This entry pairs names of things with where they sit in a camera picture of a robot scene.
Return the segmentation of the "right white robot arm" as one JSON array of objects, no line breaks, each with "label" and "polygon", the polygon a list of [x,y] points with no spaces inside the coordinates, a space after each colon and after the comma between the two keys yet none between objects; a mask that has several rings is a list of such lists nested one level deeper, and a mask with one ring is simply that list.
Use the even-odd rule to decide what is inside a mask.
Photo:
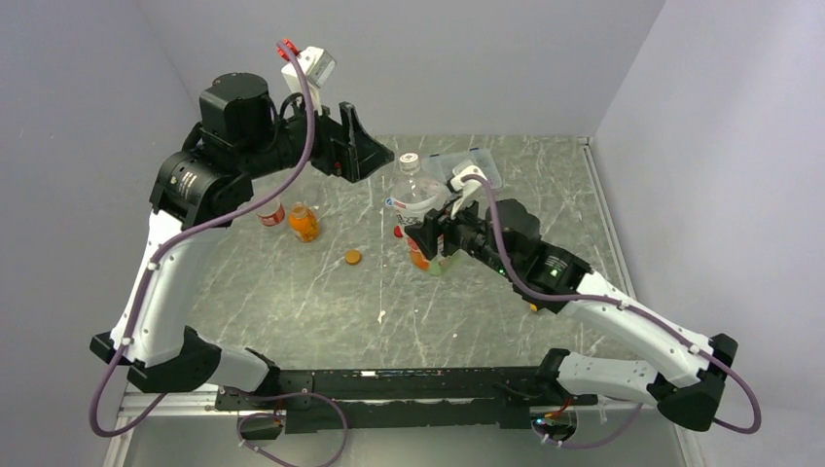
[{"label": "right white robot arm", "polygon": [[473,201],[455,216],[447,208],[405,219],[400,229],[428,260],[464,251],[505,274],[495,244],[498,214],[511,265],[530,289],[553,301],[513,289],[539,309],[579,320],[625,344],[636,360],[587,357],[565,349],[548,352],[536,375],[542,400],[558,404],[569,395],[598,394],[655,407],[671,422],[704,432],[716,422],[738,343],[678,326],[624,294],[589,263],[544,241],[540,221],[517,200],[499,200],[484,214]]}]

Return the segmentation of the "white tea bottle cap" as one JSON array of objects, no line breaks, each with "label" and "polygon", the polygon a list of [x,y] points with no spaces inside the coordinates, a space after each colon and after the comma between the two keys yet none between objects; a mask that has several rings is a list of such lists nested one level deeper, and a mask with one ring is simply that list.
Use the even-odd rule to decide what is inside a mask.
[{"label": "white tea bottle cap", "polygon": [[420,158],[416,153],[405,153],[398,161],[401,171],[405,174],[415,174],[421,169]]}]

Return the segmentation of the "large clear tea bottle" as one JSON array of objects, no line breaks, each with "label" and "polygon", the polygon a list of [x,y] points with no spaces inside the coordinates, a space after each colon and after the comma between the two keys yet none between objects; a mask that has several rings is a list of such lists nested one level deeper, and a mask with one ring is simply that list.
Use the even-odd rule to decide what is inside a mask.
[{"label": "large clear tea bottle", "polygon": [[453,263],[453,258],[427,261],[404,233],[404,227],[419,223],[431,209],[443,207],[448,196],[447,186],[422,167],[415,174],[401,171],[390,191],[399,236],[407,243],[412,264],[434,276],[443,275]]}]

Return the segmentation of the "small red label bottle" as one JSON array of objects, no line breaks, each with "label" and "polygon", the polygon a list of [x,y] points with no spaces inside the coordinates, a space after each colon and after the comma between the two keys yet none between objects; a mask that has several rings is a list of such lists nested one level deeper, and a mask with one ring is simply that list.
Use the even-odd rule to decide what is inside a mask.
[{"label": "small red label bottle", "polygon": [[281,197],[275,197],[256,209],[255,215],[260,224],[271,228],[282,224],[286,219],[286,210]]}]

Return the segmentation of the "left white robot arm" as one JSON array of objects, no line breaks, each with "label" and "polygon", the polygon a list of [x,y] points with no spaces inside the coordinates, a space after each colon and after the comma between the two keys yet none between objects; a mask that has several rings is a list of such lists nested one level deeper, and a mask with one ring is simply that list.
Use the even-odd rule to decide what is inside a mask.
[{"label": "left white robot arm", "polygon": [[363,129],[355,107],[313,115],[296,106],[282,116],[267,81],[252,73],[216,78],[199,98],[201,119],[182,149],[166,159],[150,202],[150,231],[126,309],[115,328],[94,336],[90,350],[125,366],[145,393],[183,393],[210,383],[240,390],[257,409],[281,390],[279,367],[251,349],[232,350],[203,338],[188,323],[200,278],[228,232],[230,214],[253,196],[253,183],[309,164],[351,183],[392,162],[391,150]]}]

